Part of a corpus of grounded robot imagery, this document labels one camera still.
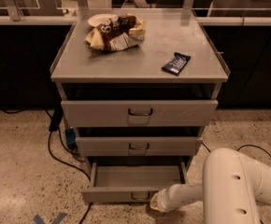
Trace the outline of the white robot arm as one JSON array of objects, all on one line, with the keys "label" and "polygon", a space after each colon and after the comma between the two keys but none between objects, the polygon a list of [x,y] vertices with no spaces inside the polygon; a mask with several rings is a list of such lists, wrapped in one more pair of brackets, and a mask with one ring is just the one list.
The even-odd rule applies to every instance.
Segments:
[{"label": "white robot arm", "polygon": [[199,185],[158,191],[150,207],[169,212],[201,201],[205,224],[261,224],[257,205],[271,205],[271,167],[230,148],[207,156]]}]

